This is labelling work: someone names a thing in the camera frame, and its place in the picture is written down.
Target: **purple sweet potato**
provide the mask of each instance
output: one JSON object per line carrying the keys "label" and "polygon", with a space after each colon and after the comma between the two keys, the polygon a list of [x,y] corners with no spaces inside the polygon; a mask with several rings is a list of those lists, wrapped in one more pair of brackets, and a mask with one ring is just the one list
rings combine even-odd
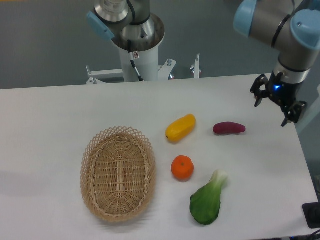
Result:
{"label": "purple sweet potato", "polygon": [[246,127],[235,122],[225,121],[214,125],[213,132],[218,135],[243,133]]}

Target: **wicker basket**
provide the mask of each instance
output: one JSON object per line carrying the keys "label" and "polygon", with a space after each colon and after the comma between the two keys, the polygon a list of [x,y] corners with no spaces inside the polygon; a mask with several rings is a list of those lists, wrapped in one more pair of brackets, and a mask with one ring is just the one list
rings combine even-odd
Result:
{"label": "wicker basket", "polygon": [[81,167],[81,193],[102,220],[123,222],[141,214],[154,195],[156,164],[149,140],[131,127],[97,134]]}

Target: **yellow toy vegetable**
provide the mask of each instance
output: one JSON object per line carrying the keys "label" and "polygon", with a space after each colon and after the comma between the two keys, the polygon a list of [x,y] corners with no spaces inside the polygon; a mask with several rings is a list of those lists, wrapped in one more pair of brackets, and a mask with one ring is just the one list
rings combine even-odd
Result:
{"label": "yellow toy vegetable", "polygon": [[165,136],[170,142],[177,143],[188,134],[190,134],[195,126],[195,116],[192,114],[188,114],[170,124],[170,126],[168,126],[165,131]]}

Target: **gray floor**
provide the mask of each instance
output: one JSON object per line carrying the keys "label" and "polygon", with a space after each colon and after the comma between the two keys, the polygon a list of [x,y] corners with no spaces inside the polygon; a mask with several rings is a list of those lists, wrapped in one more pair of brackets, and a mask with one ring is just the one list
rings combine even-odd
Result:
{"label": "gray floor", "polygon": [[[92,71],[120,69],[116,49],[86,22],[93,2],[0,2],[0,89],[83,85],[86,65]],[[151,11],[165,25],[159,64],[174,59],[175,77],[191,78],[189,67],[200,53],[204,78],[270,73],[278,52],[234,31],[235,2],[241,0],[151,0]],[[312,104],[318,85],[320,58],[298,98]],[[320,175],[319,126],[320,116],[299,136],[312,176]]]}

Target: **green vegetable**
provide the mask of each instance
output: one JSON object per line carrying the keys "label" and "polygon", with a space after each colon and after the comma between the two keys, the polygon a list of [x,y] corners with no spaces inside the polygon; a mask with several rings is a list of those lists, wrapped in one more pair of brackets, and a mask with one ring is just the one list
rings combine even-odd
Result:
{"label": "green vegetable", "polygon": [[200,188],[190,198],[190,213],[202,225],[212,224],[219,216],[220,196],[228,174],[216,170],[207,185]]}

